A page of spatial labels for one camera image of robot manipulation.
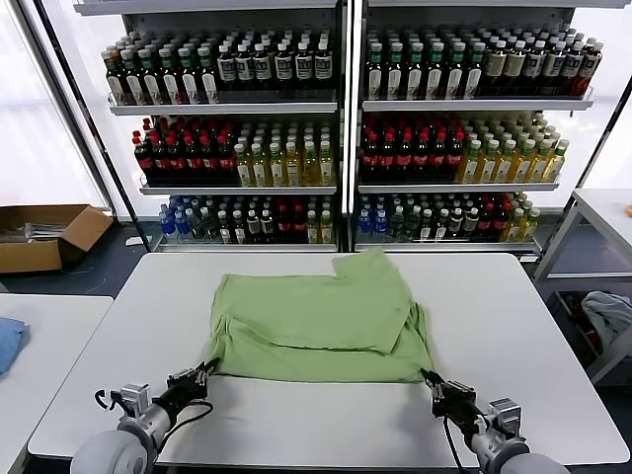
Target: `floor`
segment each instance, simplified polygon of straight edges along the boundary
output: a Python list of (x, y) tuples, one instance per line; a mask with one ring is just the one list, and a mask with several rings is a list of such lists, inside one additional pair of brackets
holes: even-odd
[[(48, 275), (0, 276), (0, 291), (3, 290), (4, 285), (8, 291), (15, 293), (93, 294), (116, 297), (128, 275), (145, 254), (142, 246), (125, 246), (125, 240), (135, 235), (133, 227), (113, 227), (75, 268)], [(589, 226), (580, 227), (554, 269), (555, 272), (565, 273), (606, 270), (625, 272), (632, 271), (632, 267), (621, 258), (617, 249), (610, 247)], [(569, 283), (548, 283), (538, 287), (545, 301), (555, 290), (571, 289), (591, 288), (577, 288), (576, 285)], [(632, 296), (630, 284), (619, 284), (612, 290)], [(632, 386), (597, 387), (597, 392), (628, 446), (632, 446), (632, 405), (630, 404)], [(194, 474), (193, 471), (199, 473), (208, 469), (178, 469), (179, 474)], [(243, 471), (243, 469), (231, 469), (232, 473), (235, 471)], [(32, 459), (26, 470), (27, 474), (65, 474), (67, 472), (68, 461), (46, 459)], [(162, 473), (166, 470), (159, 468), (157, 472)], [(419, 472), (421, 474), (438, 471)], [(447, 469), (440, 472), (456, 472), (456, 470)], [(573, 474), (629, 474), (632, 472), (632, 461), (623, 465), (576, 466), (571, 468), (571, 472)]]

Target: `cable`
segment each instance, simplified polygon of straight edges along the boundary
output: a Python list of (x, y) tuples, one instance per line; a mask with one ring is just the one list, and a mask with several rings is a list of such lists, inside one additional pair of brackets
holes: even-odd
[(461, 474), (467, 474), (467, 471), (463, 469), (463, 465), (461, 464), (461, 461), (458, 458), (458, 454), (456, 453), (456, 448), (454, 447), (454, 441), (452, 441), (452, 434), (450, 433), (450, 427), (447, 424), (447, 417), (443, 417), (443, 427), (445, 428), (445, 435), (447, 436), (447, 442), (450, 445), (450, 450), (452, 451), (452, 456), (454, 456), (454, 462), (456, 462), (456, 467), (458, 467), (458, 472), (460, 472)]
[(194, 406), (194, 405), (203, 405), (203, 406), (207, 407), (208, 410), (206, 410), (204, 413), (200, 413), (199, 415), (195, 415), (194, 417), (191, 417), (188, 420), (184, 420), (183, 422), (180, 422), (177, 425), (175, 425), (173, 427), (173, 429), (165, 435), (164, 439), (160, 443), (160, 446), (158, 447), (158, 454), (160, 454), (162, 452), (162, 450), (165, 448), (165, 444), (167, 444), (167, 441), (169, 440), (169, 438), (171, 437), (171, 435), (173, 433), (175, 433), (177, 430), (179, 430), (184, 425), (188, 425), (189, 423), (193, 423), (193, 422), (196, 422), (197, 420), (201, 420), (202, 418), (204, 418), (206, 415), (208, 415), (210, 412), (213, 411), (213, 406), (210, 403), (205, 402), (205, 401), (201, 401), (201, 400), (197, 401), (197, 402), (191, 402), (189, 405), (187, 405), (187, 407), (191, 407), (191, 406)]

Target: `white table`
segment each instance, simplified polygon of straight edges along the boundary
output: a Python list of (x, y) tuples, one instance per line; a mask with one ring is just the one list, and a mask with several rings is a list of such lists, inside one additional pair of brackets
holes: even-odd
[[(205, 354), (213, 294), (225, 273), (325, 275), (334, 255), (151, 254), (143, 257), (29, 443), (71, 457), (118, 415), (101, 388), (150, 383)], [(445, 376), (483, 407), (511, 397), (533, 451), (565, 464), (625, 462), (629, 451), (517, 260), (506, 254), (390, 255), (430, 312)], [(159, 462), (364, 468), (454, 466), (423, 384), (303, 384), (211, 377), (215, 411), (175, 434)], [(193, 411), (184, 413), (188, 418)], [(460, 435), (464, 464), (474, 465)]]
[(0, 317), (29, 325), (26, 343), (0, 375), (0, 473), (20, 472), (31, 434), (112, 301), (0, 294)]
[[(553, 266), (571, 240), (571, 233), (580, 225), (582, 219), (587, 220), (594, 229), (610, 242), (614, 242), (617, 248), (632, 262), (632, 218), (625, 213), (625, 207), (632, 204), (632, 190), (580, 189), (573, 191), (573, 198), (576, 202), (551, 240), (542, 261), (533, 275), (535, 280), (543, 281), (559, 278), (630, 280), (632, 274), (629, 273), (551, 274)], [(632, 327), (621, 334), (586, 369), (592, 383), (599, 382), (631, 353)]]

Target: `blue cloth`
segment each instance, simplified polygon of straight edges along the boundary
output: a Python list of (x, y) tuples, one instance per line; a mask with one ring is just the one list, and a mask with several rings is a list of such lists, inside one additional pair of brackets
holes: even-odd
[(0, 374), (9, 369), (18, 350), (26, 325), (15, 319), (0, 318)]

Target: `cardboard box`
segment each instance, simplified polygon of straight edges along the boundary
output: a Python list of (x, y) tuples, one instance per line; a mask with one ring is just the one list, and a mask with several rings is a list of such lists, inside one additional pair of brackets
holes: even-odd
[(67, 224), (56, 240), (0, 243), (0, 273), (59, 270), (79, 262), (113, 224), (91, 205), (16, 205), (0, 207), (0, 234), (26, 222)]

